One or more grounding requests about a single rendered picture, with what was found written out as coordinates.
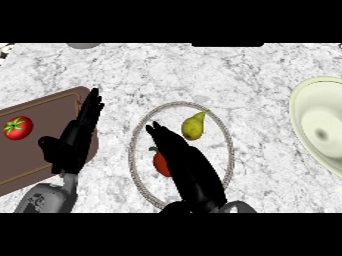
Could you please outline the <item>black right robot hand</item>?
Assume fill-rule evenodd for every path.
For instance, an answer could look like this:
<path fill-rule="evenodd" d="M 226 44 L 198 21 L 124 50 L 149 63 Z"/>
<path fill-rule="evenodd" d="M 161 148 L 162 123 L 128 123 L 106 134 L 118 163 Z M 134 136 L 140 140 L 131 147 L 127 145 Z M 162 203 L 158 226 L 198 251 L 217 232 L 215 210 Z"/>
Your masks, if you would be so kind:
<path fill-rule="evenodd" d="M 158 122 L 146 126 L 167 161 L 171 178 L 182 197 L 170 203 L 162 213 L 213 213 L 227 203 L 223 183 L 201 150 Z"/>

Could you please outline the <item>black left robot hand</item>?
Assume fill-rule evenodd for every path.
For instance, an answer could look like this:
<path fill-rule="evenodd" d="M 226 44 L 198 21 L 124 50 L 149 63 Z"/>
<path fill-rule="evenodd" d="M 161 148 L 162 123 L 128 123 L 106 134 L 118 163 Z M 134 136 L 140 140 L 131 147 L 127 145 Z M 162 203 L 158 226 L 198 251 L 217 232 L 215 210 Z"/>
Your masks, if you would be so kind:
<path fill-rule="evenodd" d="M 93 88 L 84 100 L 81 111 L 62 132 L 59 138 L 43 136 L 38 146 L 44 160 L 52 164 L 52 173 L 78 174 L 88 156 L 93 132 L 96 129 L 105 103 L 99 89 Z"/>

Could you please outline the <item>red bell pepper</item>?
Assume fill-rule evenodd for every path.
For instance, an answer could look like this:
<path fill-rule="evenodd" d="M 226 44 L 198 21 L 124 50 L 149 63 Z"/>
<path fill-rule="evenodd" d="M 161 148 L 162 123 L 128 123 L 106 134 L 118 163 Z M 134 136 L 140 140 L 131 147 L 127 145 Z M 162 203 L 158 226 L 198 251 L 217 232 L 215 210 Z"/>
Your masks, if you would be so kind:
<path fill-rule="evenodd" d="M 153 167 L 155 167 L 156 171 L 165 177 L 170 177 L 171 173 L 170 173 L 170 170 L 168 170 L 167 160 L 165 160 L 165 158 L 164 158 L 158 148 L 155 146 L 152 146 L 149 148 L 149 150 L 155 152 L 155 155 L 153 155 Z"/>

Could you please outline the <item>round marble placemat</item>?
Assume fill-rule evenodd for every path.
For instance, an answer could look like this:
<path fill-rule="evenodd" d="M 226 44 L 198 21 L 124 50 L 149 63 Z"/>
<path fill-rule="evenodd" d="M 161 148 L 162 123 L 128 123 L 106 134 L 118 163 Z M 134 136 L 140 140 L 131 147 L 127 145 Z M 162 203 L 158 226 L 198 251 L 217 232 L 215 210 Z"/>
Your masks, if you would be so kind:
<path fill-rule="evenodd" d="M 155 152 L 149 150 L 155 146 L 146 126 L 156 121 L 171 131 L 182 135 L 183 121 L 196 113 L 205 112 L 204 134 L 198 140 L 189 142 L 208 158 L 223 188 L 229 187 L 235 169 L 235 147 L 229 129 L 210 107 L 193 102 L 171 102 L 159 105 L 143 116 L 133 131 L 128 147 L 128 166 L 131 178 L 139 192 L 149 203 L 162 209 L 168 203 L 182 199 L 173 179 L 165 177 L 155 169 Z"/>

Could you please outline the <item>pale cream bowl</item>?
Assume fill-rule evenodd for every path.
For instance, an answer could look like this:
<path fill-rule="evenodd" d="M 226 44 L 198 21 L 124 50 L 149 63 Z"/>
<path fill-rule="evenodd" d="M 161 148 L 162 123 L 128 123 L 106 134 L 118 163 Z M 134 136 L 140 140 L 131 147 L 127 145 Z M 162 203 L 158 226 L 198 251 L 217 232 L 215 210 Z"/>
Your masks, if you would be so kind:
<path fill-rule="evenodd" d="M 342 79 L 316 77 L 295 87 L 289 120 L 310 155 L 342 178 Z"/>

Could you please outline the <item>brown cutting board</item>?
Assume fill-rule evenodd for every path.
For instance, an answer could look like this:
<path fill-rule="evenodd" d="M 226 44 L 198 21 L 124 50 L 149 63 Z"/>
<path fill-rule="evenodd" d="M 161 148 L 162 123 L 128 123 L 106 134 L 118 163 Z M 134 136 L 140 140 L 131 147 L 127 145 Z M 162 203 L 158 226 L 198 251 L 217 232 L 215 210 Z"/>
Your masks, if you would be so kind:
<path fill-rule="evenodd" d="M 62 135 L 88 93 L 90 89 L 80 86 L 0 110 L 0 197 L 53 176 L 38 139 Z M 9 139 L 3 132 L 16 117 L 26 117 L 34 123 L 29 135 L 21 140 Z"/>

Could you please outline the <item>red tomato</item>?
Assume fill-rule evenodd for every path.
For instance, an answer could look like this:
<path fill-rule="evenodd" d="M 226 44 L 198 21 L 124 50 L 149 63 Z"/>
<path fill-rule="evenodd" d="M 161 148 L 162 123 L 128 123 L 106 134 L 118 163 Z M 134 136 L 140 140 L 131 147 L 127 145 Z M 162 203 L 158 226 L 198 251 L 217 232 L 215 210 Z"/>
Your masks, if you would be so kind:
<path fill-rule="evenodd" d="M 3 127 L 4 137 L 10 140 L 22 140 L 26 138 L 34 130 L 34 122 L 25 116 L 12 118 Z"/>

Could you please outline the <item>yellow-green pear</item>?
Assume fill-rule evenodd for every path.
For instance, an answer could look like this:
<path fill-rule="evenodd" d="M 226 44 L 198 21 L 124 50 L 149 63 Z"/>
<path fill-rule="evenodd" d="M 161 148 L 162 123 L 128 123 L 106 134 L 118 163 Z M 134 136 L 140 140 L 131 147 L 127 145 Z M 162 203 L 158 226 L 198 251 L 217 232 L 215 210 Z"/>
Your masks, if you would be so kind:
<path fill-rule="evenodd" d="M 189 141 L 198 140 L 204 134 L 205 115 L 207 111 L 202 111 L 183 121 L 182 133 Z"/>

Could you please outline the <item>grey round object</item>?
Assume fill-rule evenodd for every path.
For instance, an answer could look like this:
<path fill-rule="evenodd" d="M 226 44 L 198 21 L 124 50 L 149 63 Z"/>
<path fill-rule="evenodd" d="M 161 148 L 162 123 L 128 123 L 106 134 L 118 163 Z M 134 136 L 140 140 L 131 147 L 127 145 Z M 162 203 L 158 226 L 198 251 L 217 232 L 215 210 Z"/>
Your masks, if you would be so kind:
<path fill-rule="evenodd" d="M 66 43 L 74 49 L 91 49 L 100 45 L 100 43 Z"/>

